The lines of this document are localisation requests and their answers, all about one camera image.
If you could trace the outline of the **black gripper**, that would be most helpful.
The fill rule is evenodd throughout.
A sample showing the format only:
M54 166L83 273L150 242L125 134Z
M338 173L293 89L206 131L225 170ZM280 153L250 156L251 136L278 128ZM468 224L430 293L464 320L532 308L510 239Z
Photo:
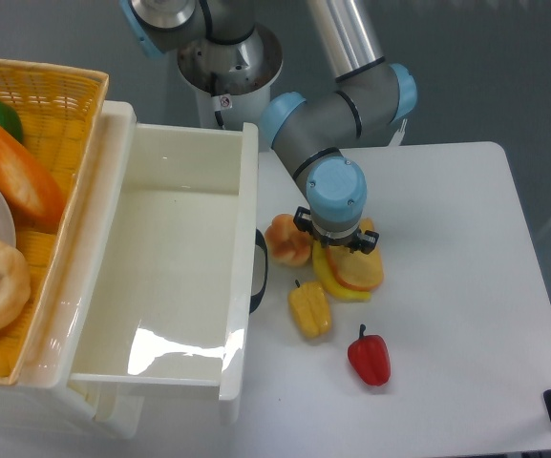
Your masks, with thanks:
M379 234L372 230L360 230L356 225L350 229L339 232L330 232L319 225L312 226L310 211L302 206L296 209L293 216L295 227L303 233L312 234L314 239L323 247L347 246L353 253L359 251L362 254L370 254L376 247Z

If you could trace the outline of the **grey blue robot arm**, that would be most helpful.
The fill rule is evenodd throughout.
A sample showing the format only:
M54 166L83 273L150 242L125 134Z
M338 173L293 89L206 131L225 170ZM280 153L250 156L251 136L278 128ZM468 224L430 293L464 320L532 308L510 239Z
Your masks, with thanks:
M365 176L339 146L405 117L417 88L404 66L386 60L362 2L308 5L337 85L315 102L293 92L272 94L283 51L249 1L124 1L120 7L145 54L176 53L203 128L257 125L307 201L294 215L300 231L323 246L374 250L377 234L360 226Z

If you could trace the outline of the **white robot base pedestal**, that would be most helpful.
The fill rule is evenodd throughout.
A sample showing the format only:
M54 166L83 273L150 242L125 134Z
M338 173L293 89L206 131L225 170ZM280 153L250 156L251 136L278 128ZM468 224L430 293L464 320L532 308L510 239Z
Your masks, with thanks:
M235 43L201 38L179 48L178 67L195 91L201 125L239 130L254 123L277 151L285 143L321 151L413 110L414 78L406 67L386 61L370 23L324 17L315 27L337 88L313 101L294 92L271 95L283 51L274 33L260 24Z

